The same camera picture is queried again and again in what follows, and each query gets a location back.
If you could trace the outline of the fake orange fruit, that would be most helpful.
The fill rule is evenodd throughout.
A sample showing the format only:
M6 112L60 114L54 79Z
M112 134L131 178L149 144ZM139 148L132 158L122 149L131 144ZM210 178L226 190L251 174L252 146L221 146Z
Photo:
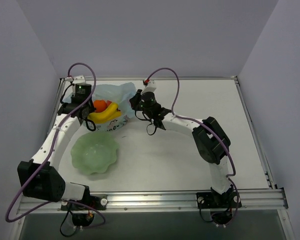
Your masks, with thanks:
M105 100L95 100L93 106L96 113L101 113L107 109L107 102Z

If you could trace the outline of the light blue plastic bag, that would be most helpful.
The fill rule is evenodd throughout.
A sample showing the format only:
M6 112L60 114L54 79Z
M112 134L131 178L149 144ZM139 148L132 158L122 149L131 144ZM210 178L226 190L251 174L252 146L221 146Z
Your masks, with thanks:
M84 125L87 130L96 130L99 132L115 131L123 127L128 120L134 117L134 110L132 109L129 100L135 95L136 87L132 82L113 85L113 84L100 84L97 85L92 94L92 103L95 100L111 101L118 104L121 111L121 116L116 117L105 123L94 123L88 119Z

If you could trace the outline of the yellow fake banana bunch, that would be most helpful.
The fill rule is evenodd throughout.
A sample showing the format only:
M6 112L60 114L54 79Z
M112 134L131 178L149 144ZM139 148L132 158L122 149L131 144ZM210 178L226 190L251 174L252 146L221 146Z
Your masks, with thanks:
M103 124L109 122L122 115L118 109L118 104L112 102L103 112L92 112L87 119L93 121L95 124Z

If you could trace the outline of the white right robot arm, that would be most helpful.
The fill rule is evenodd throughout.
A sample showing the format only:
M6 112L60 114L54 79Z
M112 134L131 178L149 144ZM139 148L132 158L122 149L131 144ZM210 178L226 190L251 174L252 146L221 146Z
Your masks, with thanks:
M231 142L219 123L213 117L202 121L176 117L170 109L162 107L153 92L137 90L129 100L131 108L141 111L146 121L154 125L154 129L175 131L193 138L198 153L209 164L211 175L211 192L203 197L205 208L234 208L238 197L234 185L229 181L228 156Z

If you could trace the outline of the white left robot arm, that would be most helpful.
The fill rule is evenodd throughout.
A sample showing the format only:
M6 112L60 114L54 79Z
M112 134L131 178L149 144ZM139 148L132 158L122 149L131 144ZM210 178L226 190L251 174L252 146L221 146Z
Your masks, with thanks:
M25 197L59 202L73 200L80 210L90 206L88 186L67 182L59 174L59 165L73 135L94 111L92 90L88 83L77 83L70 102L63 102L57 111L51 131L38 152L21 161L17 173Z

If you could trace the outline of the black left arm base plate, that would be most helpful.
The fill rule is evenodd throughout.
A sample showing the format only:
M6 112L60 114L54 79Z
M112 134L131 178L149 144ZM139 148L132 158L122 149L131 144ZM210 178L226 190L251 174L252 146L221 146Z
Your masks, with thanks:
M89 195L84 196L82 200L77 200L76 202L87 205L91 208L94 208L98 211L106 210L108 204L108 196L106 194L97 194L97 195ZM71 204L68 202L62 202L61 211L85 211L89 210L87 207L77 204Z

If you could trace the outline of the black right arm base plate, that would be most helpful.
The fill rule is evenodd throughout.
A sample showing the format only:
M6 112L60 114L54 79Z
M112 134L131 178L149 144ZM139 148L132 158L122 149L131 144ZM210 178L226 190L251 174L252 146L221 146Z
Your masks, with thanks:
M237 192L229 191L219 194L215 191L205 191L196 193L197 206L202 209L227 209L241 208L241 200L237 200Z

